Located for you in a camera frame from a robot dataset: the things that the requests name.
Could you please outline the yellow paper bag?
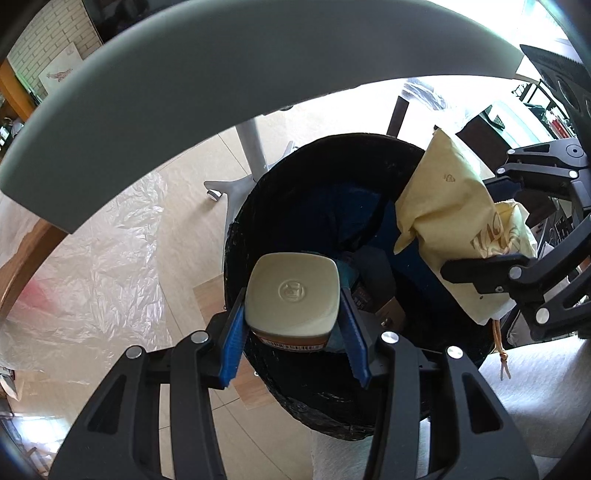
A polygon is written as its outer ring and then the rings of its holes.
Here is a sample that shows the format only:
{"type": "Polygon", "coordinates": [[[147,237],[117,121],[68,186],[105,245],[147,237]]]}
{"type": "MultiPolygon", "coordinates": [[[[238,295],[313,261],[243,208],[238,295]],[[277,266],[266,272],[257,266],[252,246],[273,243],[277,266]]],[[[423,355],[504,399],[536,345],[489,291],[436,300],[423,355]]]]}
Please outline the yellow paper bag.
{"type": "Polygon", "coordinates": [[[438,278],[448,260],[507,254],[535,258],[537,241],[526,225],[529,212],[513,199],[495,201],[484,184],[493,177],[457,136],[436,130],[396,202],[401,235],[394,252],[417,240],[422,259],[438,278]]]}

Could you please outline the amber jar with cream lid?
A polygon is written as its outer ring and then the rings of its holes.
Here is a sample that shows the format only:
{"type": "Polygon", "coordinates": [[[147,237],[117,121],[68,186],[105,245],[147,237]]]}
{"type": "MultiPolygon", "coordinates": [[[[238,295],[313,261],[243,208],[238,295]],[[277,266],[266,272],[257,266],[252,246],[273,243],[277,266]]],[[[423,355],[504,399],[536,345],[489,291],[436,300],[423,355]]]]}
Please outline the amber jar with cream lid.
{"type": "Polygon", "coordinates": [[[245,321],[263,344],[290,352],[325,348],[339,313],[339,270],[308,253],[257,260],[245,291],[245,321]]]}

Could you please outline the light blue plastic bag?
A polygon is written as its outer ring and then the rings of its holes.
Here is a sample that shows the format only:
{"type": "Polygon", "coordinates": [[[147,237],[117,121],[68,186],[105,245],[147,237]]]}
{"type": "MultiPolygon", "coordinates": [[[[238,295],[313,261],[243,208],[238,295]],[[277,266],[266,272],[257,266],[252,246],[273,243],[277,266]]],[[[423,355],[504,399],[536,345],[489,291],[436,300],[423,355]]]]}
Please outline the light blue plastic bag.
{"type": "Polygon", "coordinates": [[[393,281],[393,273],[386,252],[373,246],[363,246],[346,252],[335,260],[342,286],[352,288],[356,283],[385,287],[393,281]]]}

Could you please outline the black trash bin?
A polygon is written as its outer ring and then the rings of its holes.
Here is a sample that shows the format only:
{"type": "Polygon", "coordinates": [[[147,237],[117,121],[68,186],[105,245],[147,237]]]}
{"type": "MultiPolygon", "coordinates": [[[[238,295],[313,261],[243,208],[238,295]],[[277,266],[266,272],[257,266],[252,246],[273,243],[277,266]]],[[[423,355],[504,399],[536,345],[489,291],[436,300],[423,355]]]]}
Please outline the black trash bin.
{"type": "MultiPolygon", "coordinates": [[[[475,323],[423,261],[415,245],[394,251],[394,204],[423,150],[379,134],[342,134],[294,151],[253,188],[225,243],[224,294],[233,303],[260,257],[277,252],[335,261],[356,306],[376,313],[396,300],[402,335],[433,352],[456,345],[481,365],[492,331],[475,323]]],[[[245,355],[288,414],[333,438],[373,435],[379,395],[353,375],[341,337],[317,352],[277,350],[250,337],[245,355]]]]}

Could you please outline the clear plastic table cover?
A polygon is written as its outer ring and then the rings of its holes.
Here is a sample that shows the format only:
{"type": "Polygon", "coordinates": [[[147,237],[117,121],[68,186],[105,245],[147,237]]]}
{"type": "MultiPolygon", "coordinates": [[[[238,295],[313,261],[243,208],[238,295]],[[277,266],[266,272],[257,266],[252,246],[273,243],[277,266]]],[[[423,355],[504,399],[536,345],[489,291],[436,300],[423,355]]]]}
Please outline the clear plastic table cover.
{"type": "Polygon", "coordinates": [[[166,183],[149,173],[67,236],[1,322],[1,364],[92,384],[124,350],[171,343],[157,231],[166,183]]]}

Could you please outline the grey table leg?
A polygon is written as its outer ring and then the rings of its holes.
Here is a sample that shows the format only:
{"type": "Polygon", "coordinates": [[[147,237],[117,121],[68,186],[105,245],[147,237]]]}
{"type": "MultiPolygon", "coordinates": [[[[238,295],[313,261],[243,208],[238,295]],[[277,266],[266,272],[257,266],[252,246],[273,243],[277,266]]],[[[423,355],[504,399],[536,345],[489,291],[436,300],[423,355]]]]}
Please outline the grey table leg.
{"type": "Polygon", "coordinates": [[[249,195],[257,181],[270,171],[274,165],[284,157],[294,153],[297,146],[293,141],[287,143],[283,154],[276,158],[267,158],[263,149],[263,138],[259,132],[256,118],[249,119],[221,133],[221,140],[228,147],[245,175],[237,180],[206,180],[204,188],[207,196],[215,202],[222,197],[228,198],[228,203],[237,204],[249,195]]]}

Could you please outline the grey table edge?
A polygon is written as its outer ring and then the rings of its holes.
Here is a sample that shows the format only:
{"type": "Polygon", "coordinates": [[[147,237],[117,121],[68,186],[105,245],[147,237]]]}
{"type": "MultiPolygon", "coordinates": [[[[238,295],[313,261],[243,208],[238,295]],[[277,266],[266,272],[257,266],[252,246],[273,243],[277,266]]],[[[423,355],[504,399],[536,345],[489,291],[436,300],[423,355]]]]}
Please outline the grey table edge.
{"type": "Polygon", "coordinates": [[[170,158],[261,114],[390,79],[512,78],[521,61],[429,1],[187,1],[116,36],[41,103],[1,189],[70,233],[170,158]]]}

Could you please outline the giraffe picture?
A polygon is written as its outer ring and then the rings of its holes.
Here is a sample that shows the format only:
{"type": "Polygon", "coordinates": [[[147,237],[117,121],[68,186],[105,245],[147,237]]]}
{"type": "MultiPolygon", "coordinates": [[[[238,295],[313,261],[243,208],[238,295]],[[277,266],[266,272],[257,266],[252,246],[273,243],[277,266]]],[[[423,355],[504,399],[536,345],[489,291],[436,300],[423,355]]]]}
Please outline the giraffe picture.
{"type": "Polygon", "coordinates": [[[46,93],[51,94],[59,89],[65,79],[82,63],[76,45],[69,43],[38,76],[46,93]]]}

